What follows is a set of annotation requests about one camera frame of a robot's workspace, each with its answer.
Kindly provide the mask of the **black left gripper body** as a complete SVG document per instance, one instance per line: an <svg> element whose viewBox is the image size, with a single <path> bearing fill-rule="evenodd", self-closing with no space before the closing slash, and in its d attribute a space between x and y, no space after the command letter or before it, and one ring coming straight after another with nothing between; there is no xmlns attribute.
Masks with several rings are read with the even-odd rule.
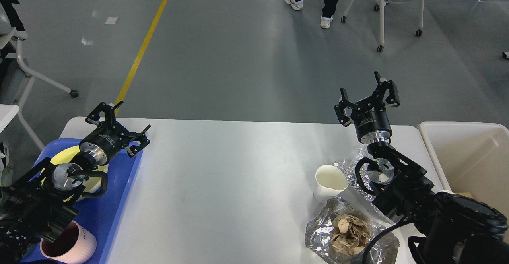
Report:
<svg viewBox="0 0 509 264"><path fill-rule="evenodd" d="M110 160L122 149L129 141L122 134L128 130L124 127L115 129L98 127L79 143L81 152L86 152L96 161L97 165L107 165Z"/></svg>

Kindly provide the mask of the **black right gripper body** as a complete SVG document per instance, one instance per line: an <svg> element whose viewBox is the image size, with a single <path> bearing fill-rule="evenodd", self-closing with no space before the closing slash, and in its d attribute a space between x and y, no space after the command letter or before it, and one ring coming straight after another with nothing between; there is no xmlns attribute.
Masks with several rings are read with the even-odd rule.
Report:
<svg viewBox="0 0 509 264"><path fill-rule="evenodd" d="M386 104L383 101L358 101L352 110L352 121L357 138L363 144L388 142L392 128L387 117Z"/></svg>

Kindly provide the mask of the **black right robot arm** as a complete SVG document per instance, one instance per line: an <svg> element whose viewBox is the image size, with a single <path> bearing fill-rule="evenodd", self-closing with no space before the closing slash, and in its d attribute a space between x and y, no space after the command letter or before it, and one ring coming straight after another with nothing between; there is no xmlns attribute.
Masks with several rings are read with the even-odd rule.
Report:
<svg viewBox="0 0 509 264"><path fill-rule="evenodd" d="M354 168L356 182L385 216L401 217L369 242L362 262L382 237L412 223L422 234L408 238L417 264L507 264L507 217L473 198L432 191L427 170L391 145L387 108L399 106L400 99L394 81L377 71L374 76L377 86L369 97L353 103L341 88L334 106L340 124L354 124L358 141L367 145L369 157Z"/></svg>

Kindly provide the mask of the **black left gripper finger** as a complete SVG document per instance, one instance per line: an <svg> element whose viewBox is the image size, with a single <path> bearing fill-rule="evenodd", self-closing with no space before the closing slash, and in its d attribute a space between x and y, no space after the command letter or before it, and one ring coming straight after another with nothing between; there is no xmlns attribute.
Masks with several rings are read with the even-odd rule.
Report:
<svg viewBox="0 0 509 264"><path fill-rule="evenodd" d="M124 131L125 128L116 121L116 109L123 103L122 100L115 105L101 102L87 115L85 122L109 131Z"/></svg>
<svg viewBox="0 0 509 264"><path fill-rule="evenodd" d="M120 146L124 149L130 158L140 153L149 143L147 131L151 125L147 125L141 132L120 132Z"/></svg>

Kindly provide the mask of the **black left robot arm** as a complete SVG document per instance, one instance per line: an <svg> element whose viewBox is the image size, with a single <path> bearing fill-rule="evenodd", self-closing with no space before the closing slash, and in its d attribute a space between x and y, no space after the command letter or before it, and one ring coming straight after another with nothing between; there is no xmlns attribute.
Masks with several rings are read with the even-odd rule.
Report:
<svg viewBox="0 0 509 264"><path fill-rule="evenodd" d="M108 175L100 166L123 149L134 157L150 143L147 129L131 132L116 120L120 105L101 102L86 117L96 128L70 161L53 164L46 157L1 189L2 264L18 264L35 244L44 256L40 263L82 264L91 258L97 240L74 220L79 213L75 202L107 192Z"/></svg>

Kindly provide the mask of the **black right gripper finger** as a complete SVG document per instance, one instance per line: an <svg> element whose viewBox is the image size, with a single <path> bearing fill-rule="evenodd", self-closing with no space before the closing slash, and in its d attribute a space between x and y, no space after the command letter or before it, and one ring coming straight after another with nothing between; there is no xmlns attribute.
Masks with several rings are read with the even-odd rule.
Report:
<svg viewBox="0 0 509 264"><path fill-rule="evenodd" d="M352 112L354 112L357 110L357 106L349 101L347 92L344 88L340 88L340 94L341 98L339 99L338 104L334 105L334 110L336 112L339 123L342 126L347 127L351 124L352 120L347 115L346 109L350 109Z"/></svg>
<svg viewBox="0 0 509 264"><path fill-rule="evenodd" d="M378 101L383 107L400 106L400 98L394 81L382 78L378 71L374 71L374 76L377 86L370 96L371 99Z"/></svg>

